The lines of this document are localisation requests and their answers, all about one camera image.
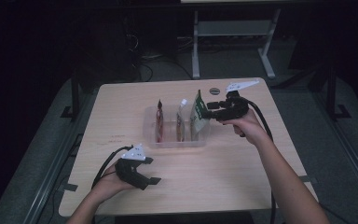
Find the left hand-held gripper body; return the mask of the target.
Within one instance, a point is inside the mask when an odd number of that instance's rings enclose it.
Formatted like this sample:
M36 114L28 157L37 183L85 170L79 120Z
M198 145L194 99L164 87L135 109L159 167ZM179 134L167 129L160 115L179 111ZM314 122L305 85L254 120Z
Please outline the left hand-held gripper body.
M149 178L137 171L137 168L143 164L145 157L142 144L132 147L118 159L115 165L117 176L137 189L146 189L149 186Z

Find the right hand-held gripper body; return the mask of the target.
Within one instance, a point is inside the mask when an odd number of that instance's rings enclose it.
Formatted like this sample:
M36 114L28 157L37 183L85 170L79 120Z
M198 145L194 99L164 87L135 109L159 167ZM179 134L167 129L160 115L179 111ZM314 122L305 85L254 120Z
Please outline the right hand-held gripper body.
M226 100L218 103L218 110L213 112L213 118L219 121L239 119L247 114L249 106L255 104L250 100L241 97L239 90L254 86L259 81L251 80L244 82L231 82L226 87Z

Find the green and white sauce packet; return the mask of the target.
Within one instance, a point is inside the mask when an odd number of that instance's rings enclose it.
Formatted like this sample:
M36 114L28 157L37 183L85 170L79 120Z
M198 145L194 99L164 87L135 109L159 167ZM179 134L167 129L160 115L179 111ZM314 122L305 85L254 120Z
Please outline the green and white sauce packet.
M202 116L202 113L207 111L207 106L201 97L201 91L197 91L190 111L190 139L192 141L200 141L207 135L210 121Z

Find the white spout pouch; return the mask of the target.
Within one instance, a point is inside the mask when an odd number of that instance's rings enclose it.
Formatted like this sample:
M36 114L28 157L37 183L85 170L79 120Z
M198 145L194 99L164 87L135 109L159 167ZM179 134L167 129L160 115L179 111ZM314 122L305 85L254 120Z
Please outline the white spout pouch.
M178 111L176 113L176 140L178 142L184 142L186 137L186 127L183 118L183 109L187 105L187 99L183 99L179 104Z

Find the clear plastic container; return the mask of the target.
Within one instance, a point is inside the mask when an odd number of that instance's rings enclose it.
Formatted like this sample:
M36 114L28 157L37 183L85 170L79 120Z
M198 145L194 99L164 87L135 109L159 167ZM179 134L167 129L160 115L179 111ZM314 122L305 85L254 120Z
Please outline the clear plastic container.
M186 105L182 110L182 118L184 121L184 137L183 142L178 141L176 137L176 114L179 110L178 105L164 105L162 107L162 140L159 142L157 137L157 111L156 106L149 106L145 109L143 121L143 136L148 146L151 148L179 148L179 147L204 147L209 137L211 125L209 121L203 128L191 139L190 112L191 107Z

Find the red clear sauce packet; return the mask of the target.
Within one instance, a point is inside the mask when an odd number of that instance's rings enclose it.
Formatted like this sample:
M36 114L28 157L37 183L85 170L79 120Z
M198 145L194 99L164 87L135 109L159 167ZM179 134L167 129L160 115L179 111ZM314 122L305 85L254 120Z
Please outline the red clear sauce packet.
M162 110L162 102L158 101L158 110L156 113L156 141L161 143L163 141L163 110Z

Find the person's left hand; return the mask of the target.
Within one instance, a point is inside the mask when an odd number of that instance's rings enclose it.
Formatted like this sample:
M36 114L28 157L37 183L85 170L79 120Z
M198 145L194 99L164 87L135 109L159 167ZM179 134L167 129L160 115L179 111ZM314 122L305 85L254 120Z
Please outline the person's left hand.
M134 186L122 181L116 174L115 165L112 164L92 188L92 195L96 196L99 202L104 202L127 189L134 189Z

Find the person's right hand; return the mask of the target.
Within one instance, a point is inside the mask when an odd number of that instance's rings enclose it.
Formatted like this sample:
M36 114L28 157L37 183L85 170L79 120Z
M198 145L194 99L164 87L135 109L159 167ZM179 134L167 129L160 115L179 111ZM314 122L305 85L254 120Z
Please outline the person's right hand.
M232 125L234 133L244 136L249 143L259 147L269 141L269 136L259 123L255 112L249 109L247 114L239 119L222 121L223 125Z

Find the black metal stand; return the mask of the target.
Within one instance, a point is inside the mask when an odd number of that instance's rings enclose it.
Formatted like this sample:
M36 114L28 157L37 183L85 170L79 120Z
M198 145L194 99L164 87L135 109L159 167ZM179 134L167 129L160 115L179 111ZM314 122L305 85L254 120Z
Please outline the black metal stand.
M333 121L350 119L351 115L345 105L336 104L337 75L335 67L330 64L327 71L326 112Z
M70 106L66 106L62 111L62 118L69 118L71 121L76 120L80 110L79 103L79 84L76 77L71 78L71 102Z

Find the white metal desk frame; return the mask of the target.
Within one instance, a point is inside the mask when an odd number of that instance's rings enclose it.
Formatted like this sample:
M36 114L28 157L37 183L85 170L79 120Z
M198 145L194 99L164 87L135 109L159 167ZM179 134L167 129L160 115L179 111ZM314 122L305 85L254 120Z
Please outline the white metal desk frame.
M213 4L213 3L245 3L266 2L267 0L181 0L183 4ZM274 9L269 20L222 20L204 21L200 19L200 11L194 11L193 48L192 48L192 77L200 78L199 38L214 36L264 36L265 43L257 50L260 62L268 78L276 77L269 61L269 47L278 25L282 10Z

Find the metal floor rail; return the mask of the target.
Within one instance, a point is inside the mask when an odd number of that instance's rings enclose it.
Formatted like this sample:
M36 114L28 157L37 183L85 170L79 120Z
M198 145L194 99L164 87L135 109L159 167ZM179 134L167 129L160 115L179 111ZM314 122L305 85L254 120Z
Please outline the metal floor rail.
M323 99L320 93L313 93L312 97L316 104L318 105L319 109L324 114L327 123L330 125L331 129L333 130L338 142L341 144L345 155L347 156L350 165L354 169L355 175L358 178L358 154L355 150L355 147L350 142L349 138L344 133L343 129L339 126L338 121L340 119L350 119L351 115L348 112L345 105L334 105L333 111L328 109L328 105L326 101Z
M40 219L77 136L85 130L86 119L90 116L89 105L93 102L93 95L81 94L79 113L73 119L62 117L72 98L63 95L54 100L26 157L29 181L34 180L35 192L21 224L37 224Z

